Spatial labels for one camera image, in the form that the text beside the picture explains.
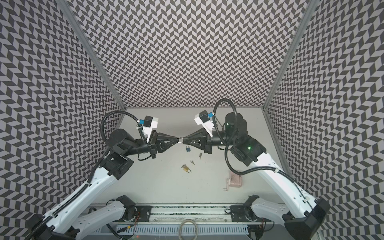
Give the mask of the small brass padlock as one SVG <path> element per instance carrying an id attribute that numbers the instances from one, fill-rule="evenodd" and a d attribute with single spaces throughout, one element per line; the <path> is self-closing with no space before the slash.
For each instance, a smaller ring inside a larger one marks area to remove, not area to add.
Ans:
<path id="1" fill-rule="evenodd" d="M 181 167 L 186 173 L 191 173 L 192 170 L 187 165 L 182 165 Z"/>

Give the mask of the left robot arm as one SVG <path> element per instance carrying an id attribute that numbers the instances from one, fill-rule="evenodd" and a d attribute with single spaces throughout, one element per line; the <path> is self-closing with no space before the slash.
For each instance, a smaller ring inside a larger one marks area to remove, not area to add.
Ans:
<path id="1" fill-rule="evenodd" d="M 135 203 L 127 196 L 82 216 L 82 212 L 105 190 L 120 180 L 132 167 L 130 155 L 150 153 L 155 158 L 183 139 L 150 131 L 149 139 L 133 139 L 123 129 L 113 131 L 107 140 L 110 153 L 92 169 L 91 174 L 69 197 L 43 215 L 27 221 L 27 240 L 82 240 L 100 227 L 123 218 L 134 217 Z"/>

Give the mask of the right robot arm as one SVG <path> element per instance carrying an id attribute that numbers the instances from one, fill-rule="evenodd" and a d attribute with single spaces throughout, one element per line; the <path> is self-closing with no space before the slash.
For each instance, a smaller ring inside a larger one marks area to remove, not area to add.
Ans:
<path id="1" fill-rule="evenodd" d="M 208 154 L 212 153 L 213 147 L 222 146 L 226 156 L 232 153 L 248 167 L 248 172 L 259 173 L 283 203 L 277 204 L 256 196 L 247 208 L 257 217 L 284 226 L 295 240 L 312 239 L 330 210 L 329 202 L 316 199 L 299 187 L 266 148 L 249 136 L 247 122 L 241 114 L 227 114 L 222 131 L 215 129 L 215 119 L 215 114 L 207 111 L 195 115 L 194 120 L 202 129 L 184 137 L 183 143 Z"/>

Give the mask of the pink padlock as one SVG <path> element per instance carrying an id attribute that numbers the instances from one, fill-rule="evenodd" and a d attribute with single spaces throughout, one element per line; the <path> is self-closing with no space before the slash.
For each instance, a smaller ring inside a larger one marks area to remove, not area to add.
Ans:
<path id="1" fill-rule="evenodd" d="M 229 171 L 229 177 L 226 180 L 226 186 L 223 188 L 223 191 L 227 192 L 230 188 L 241 188 L 242 184 L 242 177 Z"/>

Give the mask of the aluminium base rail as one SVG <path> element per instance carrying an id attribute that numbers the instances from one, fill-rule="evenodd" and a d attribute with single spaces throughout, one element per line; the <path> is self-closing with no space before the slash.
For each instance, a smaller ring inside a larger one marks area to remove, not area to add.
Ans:
<path id="1" fill-rule="evenodd" d="M 244 204 L 136 204 L 129 207 L 122 220 L 113 223 L 175 225 L 190 219 L 197 224 L 277 224 L 272 217 L 256 215 Z"/>

